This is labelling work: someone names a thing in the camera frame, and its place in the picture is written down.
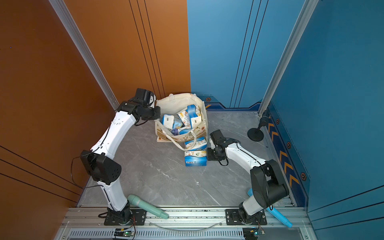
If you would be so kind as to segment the blue tissue pack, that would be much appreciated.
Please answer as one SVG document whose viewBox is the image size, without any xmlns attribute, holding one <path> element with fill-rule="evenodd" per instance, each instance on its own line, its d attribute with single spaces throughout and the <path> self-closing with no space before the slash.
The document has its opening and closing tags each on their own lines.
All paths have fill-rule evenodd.
<svg viewBox="0 0 384 240">
<path fill-rule="evenodd" d="M 192 128 L 196 128 L 202 122 L 200 109 L 197 105 L 187 106 L 187 113 L 189 115 Z"/>
<path fill-rule="evenodd" d="M 175 116 L 168 115 L 168 114 L 164 114 L 161 120 L 162 125 L 169 130 L 172 130 L 174 128 L 174 122 L 175 122 Z"/>
<path fill-rule="evenodd" d="M 186 167 L 205 167 L 207 165 L 207 151 L 186 151 L 185 165 Z"/>
</svg>

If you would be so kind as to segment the cream floral canvas bag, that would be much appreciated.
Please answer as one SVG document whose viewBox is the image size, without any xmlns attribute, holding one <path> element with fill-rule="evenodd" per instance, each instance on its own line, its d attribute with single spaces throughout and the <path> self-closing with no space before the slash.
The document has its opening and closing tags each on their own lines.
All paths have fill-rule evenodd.
<svg viewBox="0 0 384 240">
<path fill-rule="evenodd" d="M 175 116 L 174 129 L 187 128 L 184 127 L 182 121 L 177 116 L 177 113 L 187 109 L 187 106 L 189 105 L 197 105 L 199 107 L 202 116 L 202 122 L 196 128 L 191 127 L 192 130 L 187 134 L 174 136 L 171 133 L 171 130 L 165 128 L 162 125 L 161 120 L 163 115 L 168 114 Z M 190 149 L 185 148 L 185 142 L 194 140 L 195 143 L 196 139 L 201 137 L 205 137 L 207 141 L 208 117 L 206 106 L 205 103 L 195 94 L 170 94 L 164 99 L 157 100 L 155 106 L 159 106 L 161 108 L 161 117 L 155 121 L 155 133 L 158 143 L 173 143 L 182 151 L 190 151 Z"/>
</svg>

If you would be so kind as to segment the purple cartoon tissue pack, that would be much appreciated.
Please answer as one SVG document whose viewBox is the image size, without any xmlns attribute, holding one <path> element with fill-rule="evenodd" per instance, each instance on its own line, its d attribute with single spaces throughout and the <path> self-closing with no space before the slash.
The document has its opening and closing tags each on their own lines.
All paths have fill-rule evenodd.
<svg viewBox="0 0 384 240">
<path fill-rule="evenodd" d="M 177 135 L 180 134 L 180 133 L 179 133 L 179 129 L 172 129 L 172 130 L 171 130 L 171 133 L 172 133 L 174 136 L 177 136 Z"/>
</svg>

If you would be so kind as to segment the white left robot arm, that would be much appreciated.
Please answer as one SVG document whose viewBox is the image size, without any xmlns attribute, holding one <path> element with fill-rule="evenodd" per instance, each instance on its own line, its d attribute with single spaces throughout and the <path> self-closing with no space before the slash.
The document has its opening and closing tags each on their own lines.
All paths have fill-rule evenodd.
<svg viewBox="0 0 384 240">
<path fill-rule="evenodd" d="M 155 106 L 156 96 L 145 89 L 137 89 L 133 98 L 122 102 L 116 110 L 114 119 L 89 150 L 82 151 L 80 159 L 91 178 L 97 182 L 108 203 L 105 225 L 127 225 L 131 223 L 130 203 L 123 193 L 120 175 L 122 166 L 114 161 L 116 151 L 123 138 L 133 126 L 160 118 L 160 107 Z"/>
</svg>

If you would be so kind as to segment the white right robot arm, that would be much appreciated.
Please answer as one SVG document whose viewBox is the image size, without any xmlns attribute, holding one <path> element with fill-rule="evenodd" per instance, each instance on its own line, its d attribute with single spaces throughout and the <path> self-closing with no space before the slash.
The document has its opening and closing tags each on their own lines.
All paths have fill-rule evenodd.
<svg viewBox="0 0 384 240">
<path fill-rule="evenodd" d="M 253 194 L 239 205 L 239 218 L 243 224 L 250 225 L 259 212 L 290 194 L 276 161 L 257 157 L 243 148 L 238 140 L 224 137 L 220 130 L 210 134 L 210 145 L 207 149 L 209 161 L 233 160 L 250 174 Z"/>
</svg>

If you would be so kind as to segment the floral tissue pack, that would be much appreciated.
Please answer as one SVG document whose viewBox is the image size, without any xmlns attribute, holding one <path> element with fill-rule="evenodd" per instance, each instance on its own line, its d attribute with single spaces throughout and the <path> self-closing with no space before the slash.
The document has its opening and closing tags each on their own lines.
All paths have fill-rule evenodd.
<svg viewBox="0 0 384 240">
<path fill-rule="evenodd" d="M 177 116 L 182 121 L 184 127 L 187 127 L 188 129 L 191 128 L 191 121 L 190 121 L 190 117 L 189 117 L 187 109 L 182 110 L 179 113 L 177 113 Z"/>
<path fill-rule="evenodd" d="M 187 129 L 187 128 L 180 128 L 179 129 L 179 135 L 187 134 L 191 130 L 192 130 L 191 128 L 189 128 L 189 129 Z"/>
</svg>

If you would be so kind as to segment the floral tissue pack front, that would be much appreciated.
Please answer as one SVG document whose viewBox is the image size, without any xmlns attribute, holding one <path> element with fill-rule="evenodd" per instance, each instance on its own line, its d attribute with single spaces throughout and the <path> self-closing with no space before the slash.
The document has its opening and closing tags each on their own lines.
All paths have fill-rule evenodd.
<svg viewBox="0 0 384 240">
<path fill-rule="evenodd" d="M 189 129 L 187 129 L 187 128 L 180 128 L 179 129 L 179 135 L 187 134 L 191 130 L 192 130 L 191 128 L 189 128 Z"/>
</svg>

